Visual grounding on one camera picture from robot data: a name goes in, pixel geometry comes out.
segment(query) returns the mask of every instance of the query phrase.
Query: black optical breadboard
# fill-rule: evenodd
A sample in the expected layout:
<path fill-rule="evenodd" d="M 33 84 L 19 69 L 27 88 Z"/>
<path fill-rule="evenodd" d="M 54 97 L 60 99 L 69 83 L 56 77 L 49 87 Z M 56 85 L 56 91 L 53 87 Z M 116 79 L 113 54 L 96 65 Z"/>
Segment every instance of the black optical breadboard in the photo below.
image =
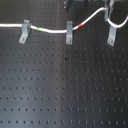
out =
<path fill-rule="evenodd" d="M 78 25 L 104 2 L 1 0 L 0 23 L 61 30 Z M 111 20 L 122 23 L 128 2 L 116 2 Z M 0 128 L 127 128 L 128 23 L 107 44 L 109 24 L 100 12 L 73 33 L 31 30 L 19 44 L 21 28 L 0 28 Z"/>

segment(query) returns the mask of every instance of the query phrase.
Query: metal clamp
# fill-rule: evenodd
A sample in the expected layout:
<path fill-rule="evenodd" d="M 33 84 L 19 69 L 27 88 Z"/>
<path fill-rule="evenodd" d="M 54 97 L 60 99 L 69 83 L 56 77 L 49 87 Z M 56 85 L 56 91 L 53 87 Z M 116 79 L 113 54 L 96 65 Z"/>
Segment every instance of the metal clamp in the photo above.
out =
<path fill-rule="evenodd" d="M 114 3 L 115 3 L 115 0 L 111 0 L 110 3 L 109 3 L 109 7 L 110 7 L 110 10 L 109 10 L 109 18 L 111 17 L 111 13 L 113 11 L 113 7 L 114 7 Z M 111 46 L 114 46 L 115 44 L 115 39 L 116 39 L 116 31 L 117 29 L 112 27 L 110 25 L 110 28 L 109 28 L 109 36 L 108 36 L 108 41 L 107 43 Z"/>
<path fill-rule="evenodd" d="M 66 35 L 66 44 L 72 45 L 72 30 L 73 27 L 73 22 L 72 21 L 67 21 L 67 35 Z"/>
<path fill-rule="evenodd" d="M 28 34 L 31 30 L 30 26 L 31 26 L 30 21 L 29 20 L 24 20 L 24 24 L 22 24 L 22 35 L 20 37 L 19 43 L 25 44 L 25 42 L 27 40 L 27 37 L 28 37 Z"/>
<path fill-rule="evenodd" d="M 108 36 L 108 41 L 107 43 L 111 46 L 114 46 L 115 44 L 115 39 L 116 39 L 116 28 L 110 26 L 109 29 L 109 36 Z"/>

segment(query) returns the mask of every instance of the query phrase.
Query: cable clamp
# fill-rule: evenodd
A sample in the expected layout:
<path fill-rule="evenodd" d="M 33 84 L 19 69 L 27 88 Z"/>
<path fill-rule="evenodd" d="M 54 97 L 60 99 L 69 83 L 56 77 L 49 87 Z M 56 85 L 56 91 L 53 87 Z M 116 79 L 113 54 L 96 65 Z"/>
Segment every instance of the cable clamp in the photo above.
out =
<path fill-rule="evenodd" d="M 66 44 L 72 45 L 73 22 L 67 21 Z"/>
<path fill-rule="evenodd" d="M 31 24 L 29 20 L 24 20 L 24 24 L 22 24 L 22 35 L 20 37 L 19 43 L 25 44 L 28 34 L 31 30 Z"/>

